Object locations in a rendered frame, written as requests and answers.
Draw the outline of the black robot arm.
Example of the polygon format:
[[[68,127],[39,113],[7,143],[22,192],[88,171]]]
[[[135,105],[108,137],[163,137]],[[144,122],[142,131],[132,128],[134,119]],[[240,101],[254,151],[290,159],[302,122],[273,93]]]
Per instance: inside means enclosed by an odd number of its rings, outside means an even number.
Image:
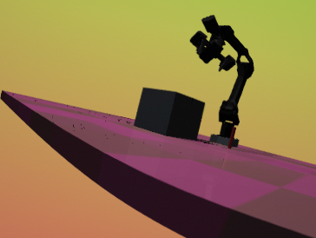
[[[224,100],[222,102],[219,111],[219,122],[222,122],[222,125],[220,134],[218,136],[229,138],[231,137],[233,126],[240,123],[237,104],[240,100],[242,90],[244,89],[247,79],[252,76],[254,72],[253,59],[248,55],[248,49],[246,49],[246,47],[244,47],[237,39],[237,37],[234,35],[233,29],[229,25],[219,25],[214,15],[204,17],[201,19],[201,21],[203,22],[207,33],[211,34],[211,37],[220,37],[223,43],[227,41],[238,53],[236,60],[236,64],[238,67],[237,79],[235,80],[235,84],[233,90],[231,91],[230,97],[228,98],[228,100]],[[226,43],[224,45],[226,45]],[[204,63],[209,63],[211,60],[216,59],[217,57],[212,56],[209,52],[207,52],[205,50],[206,48],[207,47],[204,47],[200,55],[198,54],[198,51],[196,54],[199,55],[200,59]],[[242,63],[240,61],[241,56],[245,56],[249,63]],[[233,123],[226,121],[230,121]]]

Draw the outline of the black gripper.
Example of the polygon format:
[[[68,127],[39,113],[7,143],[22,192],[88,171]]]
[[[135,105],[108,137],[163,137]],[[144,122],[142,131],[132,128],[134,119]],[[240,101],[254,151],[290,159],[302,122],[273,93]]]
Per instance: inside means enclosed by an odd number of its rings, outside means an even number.
[[[225,43],[222,42],[220,37],[212,36],[208,41],[207,36],[201,30],[198,30],[198,32],[196,32],[193,37],[190,38],[190,42],[194,45],[194,47],[197,48],[199,55],[202,53],[204,47],[206,46],[207,48],[205,50],[207,52],[209,52],[212,56],[219,58],[219,60],[221,61],[221,63],[219,64],[219,71],[228,71],[236,64],[236,60],[233,57],[231,57],[230,55],[224,57],[221,54],[223,50],[222,46]]]

